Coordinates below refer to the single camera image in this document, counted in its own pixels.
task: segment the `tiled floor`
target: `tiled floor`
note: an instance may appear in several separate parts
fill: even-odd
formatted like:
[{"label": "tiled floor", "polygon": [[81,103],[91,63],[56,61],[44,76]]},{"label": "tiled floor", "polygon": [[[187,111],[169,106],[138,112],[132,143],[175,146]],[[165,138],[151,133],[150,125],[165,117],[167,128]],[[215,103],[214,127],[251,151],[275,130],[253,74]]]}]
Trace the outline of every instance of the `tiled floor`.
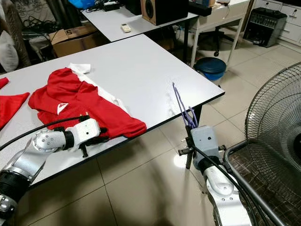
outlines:
[{"label": "tiled floor", "polygon": [[[227,59],[230,46],[223,41],[219,58]],[[197,56],[213,56],[210,48],[200,45]],[[221,81],[226,94],[203,107],[201,125],[214,127],[219,144],[242,141],[258,89],[298,61],[301,54],[288,48],[262,48],[240,39]],[[20,202],[16,225],[213,226],[202,176],[193,167],[183,168],[185,157],[176,154],[185,133],[177,118],[32,189]]]}]

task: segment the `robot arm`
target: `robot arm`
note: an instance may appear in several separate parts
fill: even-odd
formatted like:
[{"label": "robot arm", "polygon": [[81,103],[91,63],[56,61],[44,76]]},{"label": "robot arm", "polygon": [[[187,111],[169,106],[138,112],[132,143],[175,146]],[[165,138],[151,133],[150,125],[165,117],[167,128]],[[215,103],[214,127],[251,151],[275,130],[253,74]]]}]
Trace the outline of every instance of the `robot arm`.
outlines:
[{"label": "robot arm", "polygon": [[[222,169],[219,147],[212,127],[202,126],[192,129],[186,138],[189,150],[193,144],[202,150]],[[200,170],[208,189],[208,198],[214,207],[214,221],[217,226],[252,226],[246,209],[239,198],[238,189],[207,158],[194,151],[193,165]]]},{"label": "robot arm", "polygon": [[79,147],[99,136],[94,119],[87,119],[66,131],[42,130],[31,138],[0,172],[0,226],[14,213],[17,203],[43,169],[50,154]]}]

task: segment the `white table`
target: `white table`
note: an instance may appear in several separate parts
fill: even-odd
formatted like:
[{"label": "white table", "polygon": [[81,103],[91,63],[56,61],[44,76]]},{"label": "white table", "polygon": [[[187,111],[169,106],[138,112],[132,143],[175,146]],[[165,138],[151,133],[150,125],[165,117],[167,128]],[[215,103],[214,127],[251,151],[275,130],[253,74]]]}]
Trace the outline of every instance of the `white table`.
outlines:
[{"label": "white table", "polygon": [[233,22],[239,20],[238,29],[232,44],[232,48],[230,54],[228,56],[227,65],[229,65],[233,50],[235,49],[241,27],[243,25],[243,21],[248,9],[250,0],[231,0],[229,3],[229,7],[220,6],[215,10],[212,10],[211,15],[209,16],[200,16],[197,22],[194,24],[194,29],[196,30],[196,35],[194,38],[194,44],[191,54],[191,62],[190,66],[193,67],[196,58],[196,52],[198,47],[198,36],[201,32],[206,30],[215,28],[217,26],[221,26],[223,24],[227,24],[229,22]]},{"label": "white table", "polygon": [[[92,72],[89,77],[106,91],[121,98],[132,117],[146,123],[148,131],[180,114],[172,82],[176,83],[186,106],[196,107],[198,111],[202,104],[224,94],[222,89],[142,34],[7,73],[4,76],[8,77],[10,83],[0,90],[0,95],[24,92],[32,94],[46,85],[50,73],[68,66],[69,63],[91,64]],[[2,129],[0,145],[42,125],[37,111],[31,109],[27,103],[28,99]],[[0,152],[0,169],[25,147],[30,138],[31,136],[26,136]],[[81,151],[54,153],[48,158],[34,184],[127,141],[124,137],[118,137],[107,143],[89,146],[89,156],[85,159],[82,158]]]},{"label": "white table", "polygon": [[[82,12],[83,15],[104,35],[109,41],[118,41],[126,39],[138,34],[149,32],[161,27],[169,26],[178,22],[185,21],[185,33],[184,33],[184,51],[183,61],[186,62],[187,56],[187,41],[188,41],[188,30],[190,20],[197,18],[198,15],[188,13],[188,16],[179,20],[174,20],[161,25],[153,25],[149,21],[142,18],[142,15],[134,15],[125,7],[120,9],[105,12],[103,10],[87,13]],[[121,29],[121,24],[128,24],[131,28],[131,32],[124,33]]]}]

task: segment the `red cloth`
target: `red cloth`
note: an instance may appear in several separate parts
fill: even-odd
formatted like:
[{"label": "red cloth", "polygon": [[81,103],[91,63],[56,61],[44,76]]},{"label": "red cloth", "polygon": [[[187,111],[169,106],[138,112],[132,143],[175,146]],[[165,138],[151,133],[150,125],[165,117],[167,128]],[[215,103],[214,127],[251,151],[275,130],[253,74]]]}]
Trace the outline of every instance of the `red cloth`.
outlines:
[{"label": "red cloth", "polygon": [[[81,82],[70,68],[52,72],[48,84],[32,94],[28,105],[39,111],[38,118],[44,124],[88,113],[98,121],[100,127],[108,129],[102,136],[135,137],[146,131],[144,122],[130,117],[120,107],[100,97],[97,87]],[[58,107],[61,105],[65,105],[65,108],[58,114]],[[72,127],[77,123],[78,121],[67,121],[50,126],[49,129],[58,126]]]},{"label": "red cloth", "polygon": [[5,86],[8,83],[8,79],[7,77],[0,79],[0,88],[2,88],[3,86]]},{"label": "red cloth", "polygon": [[[8,79],[0,79],[0,88],[8,83]],[[0,96],[0,129],[15,115],[22,106],[29,93],[14,96]]]}]

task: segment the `fan grille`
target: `fan grille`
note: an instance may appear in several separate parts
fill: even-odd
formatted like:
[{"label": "fan grille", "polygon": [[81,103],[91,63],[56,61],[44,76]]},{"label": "fan grille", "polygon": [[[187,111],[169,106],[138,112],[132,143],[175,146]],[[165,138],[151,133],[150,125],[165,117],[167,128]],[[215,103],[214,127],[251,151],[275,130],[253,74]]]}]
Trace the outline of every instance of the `fan grille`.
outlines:
[{"label": "fan grille", "polygon": [[301,150],[294,145],[301,134],[301,62],[279,72],[258,91],[245,130],[261,175],[288,199],[289,193],[301,196]]}]

